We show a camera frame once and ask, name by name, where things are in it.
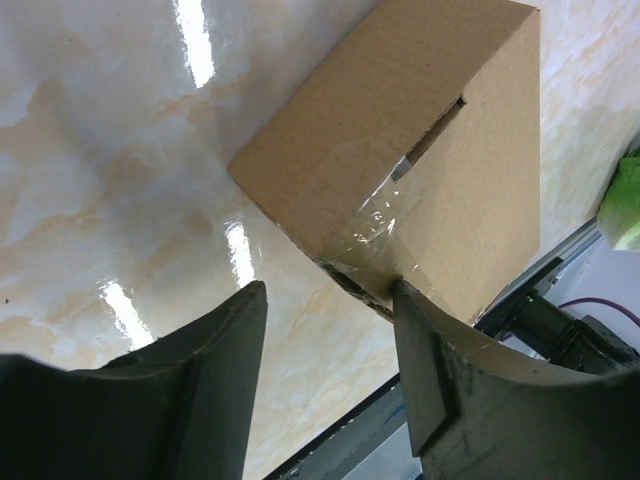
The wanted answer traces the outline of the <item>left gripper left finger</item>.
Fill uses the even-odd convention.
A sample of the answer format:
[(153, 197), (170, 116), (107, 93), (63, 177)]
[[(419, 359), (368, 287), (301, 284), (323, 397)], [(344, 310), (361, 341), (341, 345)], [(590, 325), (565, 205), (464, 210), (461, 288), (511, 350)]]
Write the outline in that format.
[(1, 358), (5, 479), (238, 479), (267, 319), (254, 281), (98, 369)]

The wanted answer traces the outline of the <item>brown cardboard express box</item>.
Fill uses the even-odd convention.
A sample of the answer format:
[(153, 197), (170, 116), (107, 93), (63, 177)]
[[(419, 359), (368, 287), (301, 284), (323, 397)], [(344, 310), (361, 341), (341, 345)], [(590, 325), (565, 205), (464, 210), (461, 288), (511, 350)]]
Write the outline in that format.
[(382, 1), (229, 166), (382, 316), (404, 279), (475, 321), (540, 245), (540, 13)]

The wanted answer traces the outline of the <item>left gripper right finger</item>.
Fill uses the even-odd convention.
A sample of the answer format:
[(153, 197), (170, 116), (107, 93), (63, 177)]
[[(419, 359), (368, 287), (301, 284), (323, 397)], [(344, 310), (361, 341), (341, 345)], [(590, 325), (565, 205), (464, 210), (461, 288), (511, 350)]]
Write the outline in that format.
[[(393, 287), (398, 363), (406, 343), (405, 280)], [(530, 358), (451, 317), (426, 296), (420, 310), (450, 330), (478, 371), (458, 388), (467, 420), (422, 458), (429, 479), (635, 479), (639, 372), (592, 375)]]

